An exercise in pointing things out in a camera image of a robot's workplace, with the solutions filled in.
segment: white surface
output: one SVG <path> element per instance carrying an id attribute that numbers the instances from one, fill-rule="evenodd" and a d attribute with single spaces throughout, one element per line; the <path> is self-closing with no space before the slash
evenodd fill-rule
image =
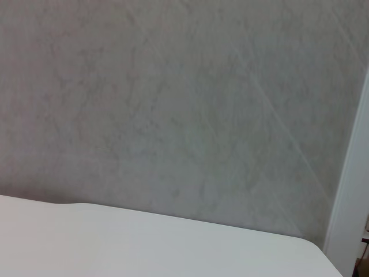
<path id="1" fill-rule="evenodd" d="M 368 215 L 368 195 L 369 74 L 367 73 L 324 245 L 327 257 L 344 277 L 352 276 L 355 266 Z"/>
<path id="2" fill-rule="evenodd" d="M 340 276 L 303 239 L 0 196 L 0 276 Z"/>

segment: marble-patterned wall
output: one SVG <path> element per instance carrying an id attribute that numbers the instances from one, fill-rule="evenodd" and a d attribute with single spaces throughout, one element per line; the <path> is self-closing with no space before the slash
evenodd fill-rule
<path id="1" fill-rule="evenodd" d="M 0 193 L 322 245 L 365 0 L 0 0 Z"/>

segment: textured wall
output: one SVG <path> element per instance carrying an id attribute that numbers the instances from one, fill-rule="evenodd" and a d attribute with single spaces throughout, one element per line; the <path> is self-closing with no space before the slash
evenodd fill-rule
<path id="1" fill-rule="evenodd" d="M 359 0 L 1 0 L 0 193 L 321 245 L 368 14 Z"/>

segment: white furniture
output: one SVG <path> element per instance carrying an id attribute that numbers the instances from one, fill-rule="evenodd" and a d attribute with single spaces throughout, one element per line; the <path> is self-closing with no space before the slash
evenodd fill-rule
<path id="1" fill-rule="evenodd" d="M 303 239 L 128 209 L 0 196 L 0 224 L 0 276 L 341 276 Z"/>

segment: white door frame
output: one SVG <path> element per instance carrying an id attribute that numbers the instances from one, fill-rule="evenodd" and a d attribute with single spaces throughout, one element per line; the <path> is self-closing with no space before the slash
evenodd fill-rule
<path id="1" fill-rule="evenodd" d="M 369 72 L 357 109 L 323 247 L 325 255 L 343 277 L 352 276 L 368 211 Z"/>

